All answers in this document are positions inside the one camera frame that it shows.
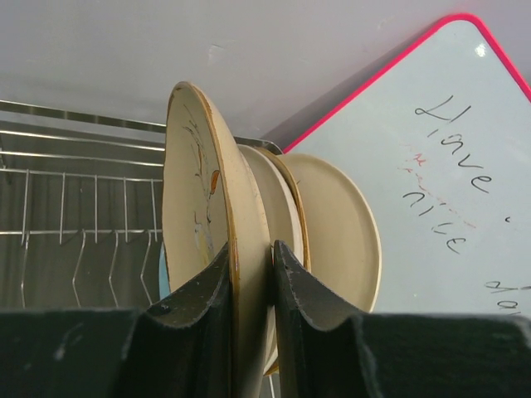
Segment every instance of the cream plate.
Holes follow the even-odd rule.
[[[225,121],[197,87],[181,82],[168,104],[163,238],[171,291],[229,242],[232,389],[258,396],[266,356],[266,214],[252,173]]]
[[[290,188],[266,155],[246,145],[238,145],[238,147],[249,163],[260,189],[271,244],[275,243],[275,240],[283,240],[301,264],[304,263],[302,229]],[[270,317],[267,328],[267,347],[268,356],[264,372],[269,371],[278,357],[274,314]]]
[[[324,160],[298,153],[279,158],[298,182],[312,275],[352,305],[371,311],[378,294],[382,251],[362,193]]]
[[[282,160],[278,156],[275,156],[273,153],[269,152],[267,149],[264,148],[258,148],[257,150],[260,151],[260,153],[262,153],[266,158],[268,158],[271,163],[273,163],[280,175],[284,178],[286,185],[290,189],[291,196],[293,197],[295,206],[297,208],[297,214],[299,215],[300,221],[300,229],[302,231],[302,257],[304,259],[304,263],[302,264],[307,271],[311,272],[308,228],[306,225],[306,216],[304,215],[302,199],[300,197],[299,188],[297,187],[297,181],[293,177],[293,174],[291,174],[291,171],[287,168],[287,166],[284,164],[284,162],[282,162]]]

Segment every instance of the white wall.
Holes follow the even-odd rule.
[[[0,97],[162,123],[191,80],[235,135],[282,142],[453,12],[531,79],[527,0],[25,0],[0,12]]]

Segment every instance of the red whiteboard frame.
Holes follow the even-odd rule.
[[[314,124],[310,129],[308,129],[306,132],[300,135],[295,141],[293,141],[286,148],[284,148],[283,152],[288,153],[291,149],[296,147],[306,137],[312,134],[316,129],[318,129],[320,126],[326,123],[329,119],[333,118],[333,116],[337,114],[346,104],[354,100],[358,95],[363,93],[372,83],[374,83],[380,77],[385,75],[390,69],[392,69],[398,62],[400,62],[401,60],[406,58],[409,54],[411,54],[417,47],[419,47],[430,36],[432,36],[434,33],[439,31],[439,29],[441,29],[446,24],[454,22],[454,21],[468,21],[468,22],[473,23],[478,28],[481,35],[485,38],[487,43],[489,43],[490,47],[494,50],[494,53],[502,61],[507,71],[511,74],[511,76],[513,76],[513,79],[514,81],[516,81],[516,84],[524,92],[528,100],[531,101],[531,89],[529,88],[527,82],[524,80],[520,72],[518,72],[516,67],[513,65],[513,63],[507,56],[507,54],[505,54],[505,51],[502,49],[501,45],[496,41],[494,36],[492,36],[492,33],[490,33],[489,28],[483,23],[483,21],[481,21],[477,16],[472,15],[472,14],[467,14],[467,13],[453,14],[453,15],[449,15],[448,17],[444,17],[440,21],[436,22],[430,29],[428,29],[427,32],[422,34],[422,36],[420,36],[416,41],[414,41],[413,44],[411,44],[399,56],[397,56],[395,59],[389,62],[376,75],[374,75],[371,79],[367,80],[364,84],[362,84],[359,88],[357,88],[351,95],[349,95],[347,98],[341,101],[341,103],[339,103],[335,108],[333,108],[330,112],[328,112],[319,122]]]

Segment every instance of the stainless steel rack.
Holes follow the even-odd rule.
[[[163,124],[0,101],[0,309],[159,300],[164,133]],[[272,378],[262,390],[275,396]]]

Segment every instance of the whiteboard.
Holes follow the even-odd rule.
[[[285,150],[339,167],[367,198],[376,312],[531,315],[529,99],[485,25],[452,16]]]

